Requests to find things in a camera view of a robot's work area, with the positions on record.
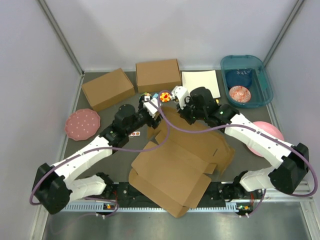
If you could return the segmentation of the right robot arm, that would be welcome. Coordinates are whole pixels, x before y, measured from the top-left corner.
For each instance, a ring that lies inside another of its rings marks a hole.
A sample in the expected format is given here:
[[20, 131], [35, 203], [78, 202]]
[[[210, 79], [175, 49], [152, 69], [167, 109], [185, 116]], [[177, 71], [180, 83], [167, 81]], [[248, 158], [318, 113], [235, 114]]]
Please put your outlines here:
[[275, 138], [238, 109], [217, 103], [207, 88], [198, 87], [189, 92], [183, 86], [176, 86], [171, 94], [180, 117], [190, 125], [203, 120], [211, 128], [220, 126], [225, 135], [239, 140], [270, 163], [268, 168], [240, 174], [239, 182], [233, 185], [237, 197], [245, 198], [252, 191], [269, 188], [291, 195], [308, 173], [309, 150], [305, 145], [294, 146]]

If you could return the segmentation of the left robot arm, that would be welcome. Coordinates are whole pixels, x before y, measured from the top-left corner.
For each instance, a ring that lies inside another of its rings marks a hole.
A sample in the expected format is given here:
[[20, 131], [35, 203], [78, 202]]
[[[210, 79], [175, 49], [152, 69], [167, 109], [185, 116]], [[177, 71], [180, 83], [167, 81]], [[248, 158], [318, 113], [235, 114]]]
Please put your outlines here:
[[104, 173], [78, 179], [78, 176], [97, 162], [125, 151], [129, 135], [147, 125], [153, 129], [161, 122], [160, 106], [151, 100], [142, 103], [138, 110], [133, 105], [122, 105], [112, 123], [96, 136], [88, 145], [70, 157], [53, 165], [47, 163], [38, 167], [29, 202], [34, 198], [49, 214], [63, 210], [70, 202], [89, 196], [109, 198], [114, 191], [110, 178]]

